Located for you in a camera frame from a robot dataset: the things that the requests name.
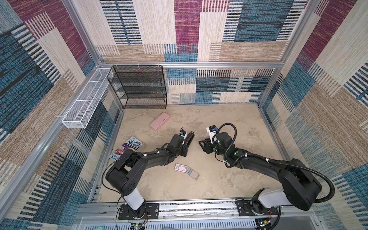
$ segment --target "vent grille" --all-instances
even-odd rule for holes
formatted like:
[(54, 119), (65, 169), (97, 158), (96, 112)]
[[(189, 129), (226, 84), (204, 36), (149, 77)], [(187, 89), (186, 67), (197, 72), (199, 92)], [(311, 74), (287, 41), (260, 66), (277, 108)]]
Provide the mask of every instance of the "vent grille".
[[(116, 230), (114, 224), (91, 224), (87, 225), (85, 230), (94, 230), (97, 227), (104, 226), (105, 230)], [(130, 230), (131, 223), (118, 223), (119, 230)], [(250, 219), (223, 219), (223, 220), (174, 220), (174, 221), (154, 221), (146, 226), (146, 230), (160, 230), (169, 227), (177, 230), (210, 230), (210, 229), (254, 229), (255, 220)]]

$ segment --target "book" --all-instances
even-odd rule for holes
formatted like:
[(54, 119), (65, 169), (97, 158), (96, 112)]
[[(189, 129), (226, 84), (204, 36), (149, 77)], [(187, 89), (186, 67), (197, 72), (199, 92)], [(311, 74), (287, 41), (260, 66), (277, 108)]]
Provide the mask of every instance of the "book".
[(136, 152), (142, 147), (142, 145), (143, 143), (140, 140), (135, 137), (131, 137), (110, 155), (110, 159), (116, 161), (127, 149), (131, 149)]

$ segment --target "small gray object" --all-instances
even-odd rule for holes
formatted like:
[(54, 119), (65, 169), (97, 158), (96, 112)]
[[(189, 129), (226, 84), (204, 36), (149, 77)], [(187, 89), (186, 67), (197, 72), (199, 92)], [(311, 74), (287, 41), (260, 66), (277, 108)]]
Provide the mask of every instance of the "small gray object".
[(185, 173), (188, 174), (189, 176), (191, 176), (195, 180), (197, 180), (198, 177), (199, 177), (199, 173), (197, 173), (196, 171), (191, 169), (189, 166), (187, 166), (187, 170), (186, 170)]

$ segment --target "mounting plate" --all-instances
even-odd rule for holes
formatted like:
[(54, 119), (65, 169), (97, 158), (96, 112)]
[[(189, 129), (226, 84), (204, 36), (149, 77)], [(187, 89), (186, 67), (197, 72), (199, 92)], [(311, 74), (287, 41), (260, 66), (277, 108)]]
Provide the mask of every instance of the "mounting plate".
[[(236, 206), (238, 207), (238, 213), (239, 216), (257, 216), (256, 214), (254, 214), (252, 212), (252, 206), (250, 204), (250, 200), (237, 200), (235, 201)], [(269, 210), (271, 210), (272, 215), (277, 215), (278, 211), (276, 208), (272, 207), (269, 208)], [(263, 215), (267, 216), (270, 215), (270, 213), (267, 211), (266, 213), (264, 213)]]
[[(146, 204), (146, 210), (149, 211), (149, 219), (158, 219), (159, 218), (159, 203), (148, 203)], [(120, 206), (120, 212), (118, 220), (134, 220), (134, 215), (132, 211), (130, 210), (130, 207), (126, 204), (122, 204)], [(144, 215), (139, 220), (144, 220), (147, 217), (147, 212), (144, 213)]]

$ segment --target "black wire mesh shelf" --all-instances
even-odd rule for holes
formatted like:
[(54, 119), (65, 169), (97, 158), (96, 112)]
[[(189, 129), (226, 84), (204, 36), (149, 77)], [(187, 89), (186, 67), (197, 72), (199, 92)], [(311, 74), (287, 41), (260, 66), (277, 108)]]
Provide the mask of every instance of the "black wire mesh shelf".
[(162, 66), (113, 66), (107, 78), (124, 109), (166, 109)]

